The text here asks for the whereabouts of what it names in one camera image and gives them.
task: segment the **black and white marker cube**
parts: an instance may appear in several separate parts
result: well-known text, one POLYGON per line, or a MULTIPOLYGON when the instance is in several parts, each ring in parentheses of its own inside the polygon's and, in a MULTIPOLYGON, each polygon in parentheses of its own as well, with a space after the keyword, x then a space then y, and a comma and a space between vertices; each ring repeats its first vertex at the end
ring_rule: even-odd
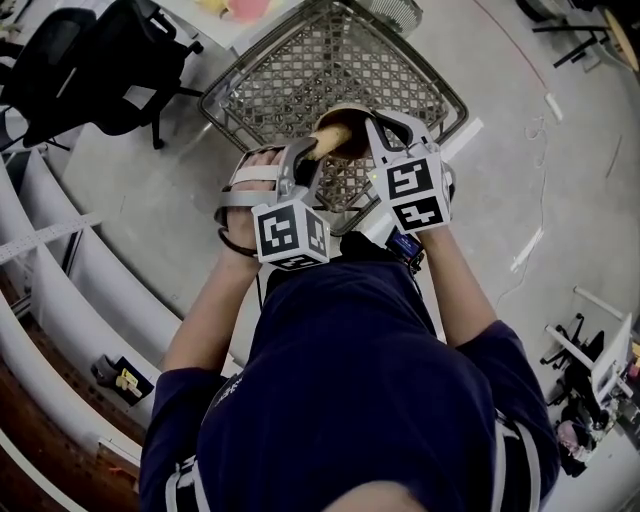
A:
POLYGON ((299 199, 251 211, 261 263, 299 270, 329 262, 329 223, 299 199))
POLYGON ((367 176, 401 233, 451 221, 449 184, 439 151, 378 167, 367 176))

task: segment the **wire basket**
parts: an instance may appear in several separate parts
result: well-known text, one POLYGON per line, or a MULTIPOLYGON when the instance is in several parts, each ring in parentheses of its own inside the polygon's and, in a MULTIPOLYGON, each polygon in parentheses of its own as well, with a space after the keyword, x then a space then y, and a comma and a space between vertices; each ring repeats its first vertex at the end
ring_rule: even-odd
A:
MULTIPOLYGON (((406 112, 422 119, 439 143, 468 117, 460 98, 415 50, 351 0, 301 4, 208 88, 199 108, 246 151, 308 136, 322 114, 345 102, 406 112)), ((370 159, 327 159, 318 207, 355 212, 332 226, 334 236, 377 204, 366 177, 373 167, 370 159)))

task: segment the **gray floor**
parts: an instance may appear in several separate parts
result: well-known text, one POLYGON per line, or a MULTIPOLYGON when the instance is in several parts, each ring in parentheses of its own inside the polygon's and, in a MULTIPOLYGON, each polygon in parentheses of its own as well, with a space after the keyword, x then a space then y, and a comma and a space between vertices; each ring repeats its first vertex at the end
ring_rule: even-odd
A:
MULTIPOLYGON (((581 308, 572 296, 575 285, 622 311, 638 308, 640 88, 633 75, 607 66, 589 74, 580 65, 554 70, 566 42, 531 33, 511 0, 483 3, 546 85, 471 0, 419 3, 425 16, 410 43, 460 94, 471 119, 485 125, 451 162, 458 176, 452 229, 547 392, 558 376, 537 363, 551 346, 544 327, 567 323, 581 308), (561 124, 544 101, 547 92, 564 112, 561 124)), ((191 86, 203 88, 230 62, 209 45, 190 65, 191 86)), ((87 126, 62 181, 84 211, 106 213, 108 242, 185 313, 220 248, 212 213, 240 154, 207 129, 193 99, 175 101, 163 122, 168 145, 159 152, 149 128, 110 138, 87 126)), ((435 314, 428 275, 420 282, 435 314)), ((232 345, 241 360, 257 318, 252 290, 232 345)), ((594 465, 589 478, 562 480, 549 510, 610 510, 640 484, 633 476, 640 470, 637 455, 619 443, 607 450, 599 456, 606 465, 594 465), (600 478, 603 467, 607 476, 600 478), (594 482, 602 492, 590 488, 594 482)))

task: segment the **black cable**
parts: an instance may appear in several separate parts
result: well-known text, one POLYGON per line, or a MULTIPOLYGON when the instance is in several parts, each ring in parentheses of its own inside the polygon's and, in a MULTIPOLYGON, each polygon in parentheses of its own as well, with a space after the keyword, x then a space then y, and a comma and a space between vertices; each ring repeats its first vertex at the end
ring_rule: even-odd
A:
POLYGON ((256 285, 258 286, 258 304, 260 304, 260 313, 262 313, 262 286, 260 286, 260 274, 256 275, 256 285))
POLYGON ((226 233, 228 233, 228 232, 229 232, 229 230, 227 228, 220 228, 218 230, 218 236, 220 237, 220 240, 222 240, 224 245, 226 245, 233 252, 237 252, 238 254, 242 254, 243 256, 246 256, 247 258, 254 258, 255 256, 257 256, 258 251, 256 251, 255 249, 247 249, 246 247, 240 247, 239 245, 236 245, 231 240, 229 240, 227 238, 227 235, 226 235, 226 233))
POLYGON ((409 269, 409 277, 413 281, 413 284, 416 287, 416 291, 418 292, 418 295, 420 296, 420 298, 424 302, 424 297, 422 296, 422 290, 420 289, 420 285, 418 284, 418 280, 416 279, 416 275, 413 273, 413 269, 411 268, 411 264, 408 264, 407 268, 409 269))

